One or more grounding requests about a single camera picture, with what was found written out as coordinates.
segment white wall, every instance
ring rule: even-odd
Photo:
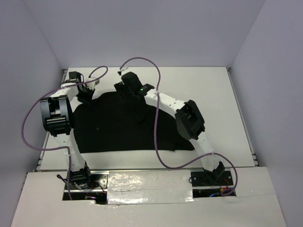
[[[0,1],[0,225],[9,227],[27,171],[39,151],[27,148],[20,126],[30,105],[59,86],[62,72],[38,25],[21,0]],[[42,146],[45,131],[39,107],[26,126],[26,138]]]
[[[266,0],[231,71],[288,227],[303,223],[302,9],[303,1]]]
[[[24,0],[65,68],[231,66],[264,1]]]

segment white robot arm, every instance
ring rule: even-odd
[[[122,81],[115,84],[116,91],[122,100],[136,97],[141,102],[151,106],[157,106],[157,91],[149,84],[142,85],[136,74],[124,71],[121,73]],[[86,188],[91,183],[91,173],[86,161],[83,159],[76,145],[73,136],[74,118],[70,105],[70,100],[75,96],[80,102],[88,102],[92,99],[96,83],[88,83],[81,86],[68,87],[80,83],[81,74],[70,72],[70,79],[65,81],[60,90],[40,100],[43,126],[54,136],[60,146],[70,147],[68,154],[63,149],[67,166],[69,166],[69,155],[71,156],[70,182],[75,186]],[[190,140],[198,155],[212,153],[213,148],[207,140],[204,127],[204,119],[194,101],[188,102],[174,99],[164,93],[160,95],[159,108],[176,119],[179,134]],[[210,155],[201,159],[202,167],[208,171],[213,178],[218,179],[225,170],[222,162],[219,162],[215,155]]]
[[[91,173],[79,152],[73,135],[74,117],[70,101],[75,96],[83,103],[92,100],[95,85],[99,81],[75,86],[81,83],[81,76],[78,72],[70,72],[69,79],[61,84],[61,89],[50,97],[40,100],[40,108],[44,129],[54,136],[60,146],[70,147],[70,154],[67,149],[62,149],[67,166],[69,166],[69,156],[71,156],[70,182],[76,187],[86,188],[91,182]],[[86,82],[94,79],[96,78],[88,78]]]
[[[128,68],[122,69],[118,74],[122,81],[115,84],[115,88],[122,101],[136,97],[141,102],[157,107],[157,90],[152,85],[142,85],[137,75]],[[205,134],[204,119],[195,102],[177,100],[162,92],[159,93],[159,96],[159,108],[176,119],[179,134],[193,144],[198,155],[213,153],[214,149]],[[201,161],[203,169],[213,174],[215,179],[218,179],[225,169],[215,155],[206,156]]]

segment clear packing tape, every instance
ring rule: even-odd
[[[185,203],[193,200],[189,170],[109,172],[108,204]]]

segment cable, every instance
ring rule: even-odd
[[[64,183],[67,183],[66,179],[63,179],[63,177],[62,177],[60,174],[57,174],[57,177],[58,177],[59,179],[61,179]]]
[[[219,195],[219,192],[216,192],[214,194],[211,194],[209,197],[213,197],[214,195]]]
[[[157,125],[158,125],[159,106],[160,106],[159,84],[160,84],[160,80],[161,80],[161,73],[160,73],[160,70],[159,70],[158,66],[157,66],[154,62],[152,62],[152,61],[149,60],[149,59],[143,58],[143,57],[134,57],[134,58],[128,59],[126,62],[124,62],[124,63],[122,64],[122,66],[120,67],[120,70],[121,70],[129,61],[134,60],[134,59],[142,59],[142,60],[148,61],[148,62],[150,62],[150,63],[157,69],[157,71],[158,71],[159,79],[158,79],[158,83],[157,83],[157,86],[156,86],[157,98],[158,98],[158,99],[157,99],[157,108],[156,108],[156,117],[155,117],[154,133],[153,133],[153,135],[154,135],[155,151],[156,151],[156,154],[157,154],[157,157],[158,157],[158,160],[160,161],[160,163],[161,163],[165,168],[167,168],[167,169],[181,169],[181,168],[184,168],[184,167],[188,166],[189,164],[192,164],[193,162],[195,162],[195,161],[197,161],[197,160],[199,160],[199,159],[201,159],[201,158],[203,158],[203,157],[206,157],[206,156],[209,156],[209,155],[217,155],[217,156],[220,156],[220,157],[222,157],[223,159],[225,159],[225,160],[232,166],[232,168],[233,168],[234,171],[235,171],[235,175],[236,175],[236,181],[235,181],[234,187],[233,187],[233,188],[228,188],[228,189],[222,191],[222,192],[221,192],[221,195],[222,195],[222,196],[227,196],[227,195],[232,194],[232,193],[235,191],[235,189],[236,189],[236,187],[237,187],[237,185],[238,185],[238,173],[237,173],[237,170],[236,170],[235,166],[231,163],[231,161],[228,160],[225,156],[223,156],[223,155],[221,155],[221,154],[219,154],[219,153],[215,153],[215,152],[214,152],[214,153],[206,153],[206,154],[204,154],[204,155],[201,155],[201,156],[196,157],[195,159],[193,159],[193,160],[191,160],[191,161],[185,163],[184,165],[177,166],[177,167],[170,167],[170,166],[166,165],[166,164],[162,161],[162,159],[161,159],[161,157],[160,157],[160,154],[159,154],[159,151],[158,151],[158,145],[157,145]]]
[[[58,147],[58,148],[39,148],[39,147],[35,147],[31,144],[29,144],[26,139],[25,139],[25,136],[24,136],[24,126],[25,126],[25,122],[29,116],[29,114],[31,113],[31,111],[33,110],[33,108],[40,102],[40,99],[44,98],[45,96],[49,95],[49,94],[52,94],[60,89],[63,89],[63,88],[67,88],[67,87],[73,87],[73,86],[79,86],[79,85],[83,85],[83,84],[87,84],[87,83],[91,83],[91,82],[94,82],[94,81],[97,81],[98,79],[101,79],[102,77],[104,77],[107,72],[108,72],[108,67],[107,66],[99,66],[97,68],[95,68],[89,75],[89,77],[98,69],[100,68],[105,68],[106,71],[105,73],[103,73],[100,77],[96,78],[96,79],[93,79],[91,81],[88,81],[88,82],[82,82],[82,83],[78,83],[78,84],[72,84],[72,85],[68,85],[68,86],[65,86],[65,87],[60,87],[60,88],[57,88],[57,89],[54,89],[50,92],[47,92],[46,94],[44,94],[43,96],[41,96],[38,100],[35,101],[35,103],[29,108],[29,111],[27,112],[27,114],[25,115],[23,121],[22,121],[22,124],[21,124],[21,138],[23,140],[23,142],[25,143],[25,145],[27,145],[29,148],[31,149],[35,149],[35,150],[40,150],[40,151],[51,151],[51,150],[59,150],[59,149],[63,149],[63,148],[66,148],[67,151],[68,151],[68,155],[69,155],[69,166],[68,166],[68,172],[67,172],[67,190],[68,190],[68,195],[70,197],[70,200],[72,200],[71,198],[71,191],[70,191],[70,171],[71,171],[71,150],[68,146],[63,146],[63,147]]]
[[[227,182],[227,188],[229,187],[229,182],[228,180],[226,180],[225,178],[223,178],[223,180],[225,180]]]
[[[85,194],[85,196],[87,196],[87,195],[91,192],[91,190],[93,190],[93,188],[94,188],[94,182],[91,183],[91,188],[90,188],[90,190]]]
[[[99,187],[102,189],[102,192],[103,193],[106,193],[106,191],[104,191],[103,187],[97,182],[97,181],[94,181],[97,185],[99,185]]]

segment black cloth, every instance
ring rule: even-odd
[[[153,129],[156,108],[136,99],[122,102],[117,92],[107,92],[75,112],[74,136],[80,153],[115,150],[154,150]],[[175,119],[160,110],[158,149],[193,150],[182,138]]]

